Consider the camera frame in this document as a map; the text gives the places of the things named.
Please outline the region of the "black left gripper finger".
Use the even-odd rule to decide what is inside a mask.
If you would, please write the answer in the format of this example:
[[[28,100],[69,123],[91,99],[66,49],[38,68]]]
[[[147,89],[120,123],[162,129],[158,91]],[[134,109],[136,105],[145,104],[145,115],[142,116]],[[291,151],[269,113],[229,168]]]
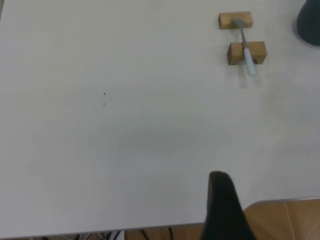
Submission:
[[[255,240],[231,177],[212,171],[208,179],[207,211],[202,240]]]

